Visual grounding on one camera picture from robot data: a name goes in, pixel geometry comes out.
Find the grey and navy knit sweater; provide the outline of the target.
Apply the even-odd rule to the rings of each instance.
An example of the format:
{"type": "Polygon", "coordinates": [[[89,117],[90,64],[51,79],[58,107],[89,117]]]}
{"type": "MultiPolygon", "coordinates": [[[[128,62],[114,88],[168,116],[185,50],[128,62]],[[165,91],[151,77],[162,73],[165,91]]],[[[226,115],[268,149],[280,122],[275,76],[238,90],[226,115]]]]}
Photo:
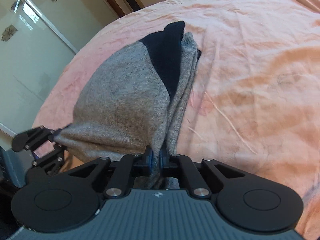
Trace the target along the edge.
{"type": "Polygon", "coordinates": [[[112,54],[94,72],[73,109],[73,121],[55,141],[87,163],[99,157],[153,150],[143,189],[177,189],[174,178],[161,178],[162,146],[176,154],[177,140],[200,51],[185,23],[168,24],[112,54]]]}

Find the pink bed sheet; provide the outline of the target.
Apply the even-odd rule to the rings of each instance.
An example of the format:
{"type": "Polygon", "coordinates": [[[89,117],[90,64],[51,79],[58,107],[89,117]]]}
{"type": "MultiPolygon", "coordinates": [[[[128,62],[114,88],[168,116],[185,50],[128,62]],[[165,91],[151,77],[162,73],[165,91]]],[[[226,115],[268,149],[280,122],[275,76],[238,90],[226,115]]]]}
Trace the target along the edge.
{"type": "Polygon", "coordinates": [[[202,53],[178,153],[294,189],[304,203],[296,229],[319,239],[319,0],[167,0],[128,14],[75,55],[34,126],[69,124],[105,59],[176,21],[202,53]]]}

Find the glass sliding wardrobe door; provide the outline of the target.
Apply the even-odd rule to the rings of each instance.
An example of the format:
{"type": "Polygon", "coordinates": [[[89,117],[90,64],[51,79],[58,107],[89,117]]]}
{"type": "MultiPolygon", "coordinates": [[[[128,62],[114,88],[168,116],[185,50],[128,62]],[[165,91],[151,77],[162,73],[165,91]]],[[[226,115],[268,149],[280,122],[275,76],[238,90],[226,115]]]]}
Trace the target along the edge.
{"type": "Polygon", "coordinates": [[[107,0],[1,0],[1,146],[33,125],[65,66],[117,19],[107,0]]]}

